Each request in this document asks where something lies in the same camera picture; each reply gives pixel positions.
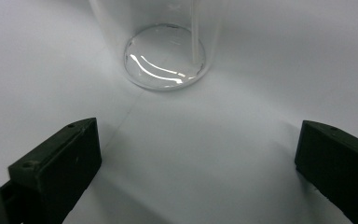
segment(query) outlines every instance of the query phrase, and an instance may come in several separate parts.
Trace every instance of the glass beaker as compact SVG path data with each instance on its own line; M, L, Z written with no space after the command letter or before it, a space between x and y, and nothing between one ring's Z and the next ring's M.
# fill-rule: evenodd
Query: glass beaker
M166 91L210 68L229 0L89 0L113 60L133 83Z

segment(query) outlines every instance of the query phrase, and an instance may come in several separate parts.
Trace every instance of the glass cylinder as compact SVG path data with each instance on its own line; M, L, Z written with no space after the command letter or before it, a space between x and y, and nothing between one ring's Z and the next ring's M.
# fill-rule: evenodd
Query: glass cylinder
M211 67L228 0L90 0L117 70L155 91L199 80Z

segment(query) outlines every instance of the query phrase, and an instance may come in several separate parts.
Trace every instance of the beaker base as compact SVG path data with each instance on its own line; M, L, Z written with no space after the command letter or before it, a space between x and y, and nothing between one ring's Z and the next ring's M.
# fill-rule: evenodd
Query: beaker base
M190 31L171 24L147 28L127 44L124 61L129 80L155 91L185 87L203 75L205 50L200 42L199 48L193 63Z

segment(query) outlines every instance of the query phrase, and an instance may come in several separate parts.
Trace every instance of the white surface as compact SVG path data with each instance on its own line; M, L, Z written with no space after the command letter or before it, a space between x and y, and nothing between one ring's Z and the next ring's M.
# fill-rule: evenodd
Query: white surface
M303 119L358 136L358 1L233 0L228 15L205 78L151 92L115 73L87 1L0 0L0 184L97 117L103 167L65 223L350 223L294 157Z

